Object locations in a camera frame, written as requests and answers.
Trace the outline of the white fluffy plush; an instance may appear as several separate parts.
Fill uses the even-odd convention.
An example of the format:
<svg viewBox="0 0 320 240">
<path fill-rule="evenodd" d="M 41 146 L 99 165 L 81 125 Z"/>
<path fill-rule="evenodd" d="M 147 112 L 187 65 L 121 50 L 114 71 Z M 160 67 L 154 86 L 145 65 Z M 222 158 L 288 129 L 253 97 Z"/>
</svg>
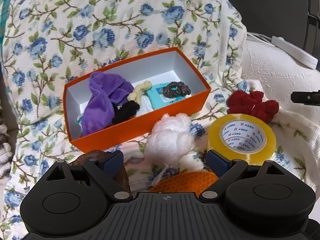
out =
<svg viewBox="0 0 320 240">
<path fill-rule="evenodd" d="M 184 113 L 175 116 L 164 114 L 147 138 L 145 160 L 158 166 L 176 165 L 193 148 L 190 125 L 191 119 Z"/>
</svg>

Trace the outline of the purple cloth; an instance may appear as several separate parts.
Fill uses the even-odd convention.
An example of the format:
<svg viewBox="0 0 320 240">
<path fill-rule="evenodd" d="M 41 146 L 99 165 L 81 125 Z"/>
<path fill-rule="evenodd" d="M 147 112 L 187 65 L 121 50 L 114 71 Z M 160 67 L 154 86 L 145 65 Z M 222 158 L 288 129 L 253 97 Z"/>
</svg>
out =
<svg viewBox="0 0 320 240">
<path fill-rule="evenodd" d="M 118 74 L 93 72 L 89 77 L 92 96 L 81 119 L 82 135 L 87 136 L 112 125 L 114 106 L 127 102 L 134 87 Z"/>
</svg>

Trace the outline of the teal packaged face mask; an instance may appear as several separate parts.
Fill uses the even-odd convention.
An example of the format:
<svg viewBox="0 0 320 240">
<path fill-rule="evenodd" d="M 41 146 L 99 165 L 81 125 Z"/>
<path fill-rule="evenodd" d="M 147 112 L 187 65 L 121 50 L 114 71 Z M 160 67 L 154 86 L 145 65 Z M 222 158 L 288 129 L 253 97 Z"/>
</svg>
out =
<svg viewBox="0 0 320 240">
<path fill-rule="evenodd" d="M 83 114 L 81 113 L 81 114 L 77 117 L 77 120 L 76 120 L 76 123 L 77 123 L 77 124 L 81 125 L 82 117 L 83 117 Z"/>
</svg>

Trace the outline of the brown wooden block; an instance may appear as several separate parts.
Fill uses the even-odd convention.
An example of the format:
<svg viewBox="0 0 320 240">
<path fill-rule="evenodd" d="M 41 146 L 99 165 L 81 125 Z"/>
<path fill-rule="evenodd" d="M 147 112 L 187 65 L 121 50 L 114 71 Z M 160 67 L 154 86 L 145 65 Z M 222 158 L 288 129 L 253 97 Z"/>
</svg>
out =
<svg viewBox="0 0 320 240">
<path fill-rule="evenodd" d="M 131 192 L 129 178 L 124 166 L 124 156 L 120 150 L 106 152 L 93 150 L 80 155 L 70 163 L 72 166 L 83 165 L 89 159 L 97 159 L 97 166 L 125 190 Z"/>
</svg>

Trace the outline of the yellow tape roll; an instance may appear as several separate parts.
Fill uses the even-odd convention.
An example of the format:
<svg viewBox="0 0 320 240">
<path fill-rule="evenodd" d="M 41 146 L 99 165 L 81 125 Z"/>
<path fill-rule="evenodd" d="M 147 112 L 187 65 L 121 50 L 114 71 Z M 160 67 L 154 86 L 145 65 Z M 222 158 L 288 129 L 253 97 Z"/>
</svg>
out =
<svg viewBox="0 0 320 240">
<path fill-rule="evenodd" d="M 227 114 L 216 119 L 208 130 L 208 150 L 250 165 L 261 165 L 270 159 L 276 144 L 270 126 L 246 114 Z"/>
</svg>

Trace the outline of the orange honeycomb silicone mat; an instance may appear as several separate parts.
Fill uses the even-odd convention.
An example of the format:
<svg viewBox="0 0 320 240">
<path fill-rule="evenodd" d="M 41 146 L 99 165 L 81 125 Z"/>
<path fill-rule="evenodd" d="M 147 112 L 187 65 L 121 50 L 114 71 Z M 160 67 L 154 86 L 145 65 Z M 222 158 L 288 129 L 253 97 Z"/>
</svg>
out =
<svg viewBox="0 0 320 240">
<path fill-rule="evenodd" d="M 210 187 L 218 177 L 213 172 L 185 172 L 161 181 L 149 190 L 155 193 L 195 192 L 198 197 L 201 192 Z"/>
</svg>

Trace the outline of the black fuzzy scrunchie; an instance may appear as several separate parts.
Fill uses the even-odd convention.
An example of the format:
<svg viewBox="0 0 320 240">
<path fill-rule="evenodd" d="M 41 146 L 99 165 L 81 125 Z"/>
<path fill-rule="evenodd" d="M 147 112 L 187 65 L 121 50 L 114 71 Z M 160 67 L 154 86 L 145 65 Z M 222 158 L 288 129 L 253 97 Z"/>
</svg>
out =
<svg viewBox="0 0 320 240">
<path fill-rule="evenodd" d="M 140 109 L 140 105 L 133 100 L 125 102 L 119 108 L 115 103 L 113 103 L 112 106 L 114 109 L 112 125 L 116 125 L 131 119 Z"/>
</svg>

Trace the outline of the red knitted chicken toy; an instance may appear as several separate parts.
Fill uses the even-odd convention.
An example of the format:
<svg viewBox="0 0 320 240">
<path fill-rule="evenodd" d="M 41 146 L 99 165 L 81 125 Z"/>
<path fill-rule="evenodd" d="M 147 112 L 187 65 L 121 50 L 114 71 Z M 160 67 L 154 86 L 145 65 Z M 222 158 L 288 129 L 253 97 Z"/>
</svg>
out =
<svg viewBox="0 0 320 240">
<path fill-rule="evenodd" d="M 228 114 L 247 114 L 269 124 L 279 111 L 279 103 L 275 100 L 263 101 L 264 93 L 243 90 L 235 91 L 227 99 Z"/>
</svg>

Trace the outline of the cream knotted scrunchie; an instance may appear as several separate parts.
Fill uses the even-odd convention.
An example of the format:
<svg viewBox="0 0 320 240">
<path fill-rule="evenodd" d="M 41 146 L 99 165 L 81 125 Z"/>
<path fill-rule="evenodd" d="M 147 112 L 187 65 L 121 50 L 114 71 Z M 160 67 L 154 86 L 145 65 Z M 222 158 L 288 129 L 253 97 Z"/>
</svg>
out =
<svg viewBox="0 0 320 240">
<path fill-rule="evenodd" d="M 144 81 L 143 83 L 136 85 L 134 90 L 127 96 L 127 100 L 135 101 L 140 105 L 143 93 L 149 90 L 151 87 L 152 83 L 150 81 Z"/>
</svg>

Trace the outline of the blue tissue pack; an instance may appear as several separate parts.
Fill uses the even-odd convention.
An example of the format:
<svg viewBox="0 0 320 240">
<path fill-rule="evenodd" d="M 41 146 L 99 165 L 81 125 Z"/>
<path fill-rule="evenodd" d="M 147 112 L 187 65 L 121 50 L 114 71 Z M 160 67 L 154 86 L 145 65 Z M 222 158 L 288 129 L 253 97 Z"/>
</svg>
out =
<svg viewBox="0 0 320 240">
<path fill-rule="evenodd" d="M 153 110 L 181 101 L 191 96 L 191 90 L 183 82 L 161 83 L 146 91 Z"/>
</svg>

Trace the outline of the brown satin scrunchie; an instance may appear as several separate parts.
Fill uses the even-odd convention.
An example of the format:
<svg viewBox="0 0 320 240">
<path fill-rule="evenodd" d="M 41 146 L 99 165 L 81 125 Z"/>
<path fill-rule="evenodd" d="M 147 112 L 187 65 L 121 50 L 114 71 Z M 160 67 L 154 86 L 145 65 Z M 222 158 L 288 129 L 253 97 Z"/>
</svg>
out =
<svg viewBox="0 0 320 240">
<path fill-rule="evenodd" d="M 191 90 L 188 85 L 179 81 L 171 82 L 163 88 L 163 95 L 167 98 L 190 95 Z"/>
</svg>

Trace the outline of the brown white striped plush blanket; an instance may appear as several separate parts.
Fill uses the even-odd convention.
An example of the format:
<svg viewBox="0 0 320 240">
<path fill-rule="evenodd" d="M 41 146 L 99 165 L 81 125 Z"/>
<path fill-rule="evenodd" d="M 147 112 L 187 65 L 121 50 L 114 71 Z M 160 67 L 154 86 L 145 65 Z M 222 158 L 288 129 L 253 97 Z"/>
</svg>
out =
<svg viewBox="0 0 320 240">
<path fill-rule="evenodd" d="M 0 178 L 3 179 L 8 176 L 11 169 L 11 161 L 13 153 L 11 152 L 11 145 L 9 144 L 9 135 L 7 134 L 7 126 L 4 123 L 2 115 L 3 108 L 1 107 L 1 122 L 0 122 Z"/>
</svg>

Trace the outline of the white embossed sofa cover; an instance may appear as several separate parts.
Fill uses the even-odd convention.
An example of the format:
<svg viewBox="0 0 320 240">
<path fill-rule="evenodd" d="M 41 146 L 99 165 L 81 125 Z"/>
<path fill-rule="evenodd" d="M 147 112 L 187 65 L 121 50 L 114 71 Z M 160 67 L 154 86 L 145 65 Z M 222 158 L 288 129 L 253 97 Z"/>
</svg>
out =
<svg viewBox="0 0 320 240">
<path fill-rule="evenodd" d="M 291 93 L 319 90 L 319 72 L 304 67 L 277 47 L 247 40 L 242 57 L 242 76 L 259 80 L 268 99 L 277 100 L 287 111 L 297 112 L 313 122 L 319 120 L 319 107 L 296 104 Z"/>
</svg>

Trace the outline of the orange cardboard box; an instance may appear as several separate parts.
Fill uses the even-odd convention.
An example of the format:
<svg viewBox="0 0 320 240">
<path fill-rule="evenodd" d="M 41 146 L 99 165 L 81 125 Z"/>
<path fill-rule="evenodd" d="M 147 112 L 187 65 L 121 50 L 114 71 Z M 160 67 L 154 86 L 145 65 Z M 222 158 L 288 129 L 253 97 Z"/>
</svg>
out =
<svg viewBox="0 0 320 240">
<path fill-rule="evenodd" d="M 118 61 L 65 85 L 68 140 L 85 153 L 108 149 L 151 131 L 165 114 L 200 111 L 209 92 L 177 48 Z"/>
</svg>

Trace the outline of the white power strip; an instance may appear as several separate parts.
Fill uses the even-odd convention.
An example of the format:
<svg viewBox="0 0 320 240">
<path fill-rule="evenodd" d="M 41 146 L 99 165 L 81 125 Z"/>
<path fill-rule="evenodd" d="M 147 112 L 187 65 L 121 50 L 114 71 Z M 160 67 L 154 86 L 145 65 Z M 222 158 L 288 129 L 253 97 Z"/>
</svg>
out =
<svg viewBox="0 0 320 240">
<path fill-rule="evenodd" d="M 310 69 L 316 69 L 317 67 L 318 59 L 316 59 L 314 56 L 304 51 L 303 49 L 286 41 L 282 37 L 272 36 L 270 38 L 263 34 L 248 32 L 247 39 L 251 41 L 264 43 L 272 47 L 277 47 L 283 50 L 284 52 L 286 52 L 287 54 L 289 54 L 292 58 L 300 62 L 302 65 Z"/>
</svg>

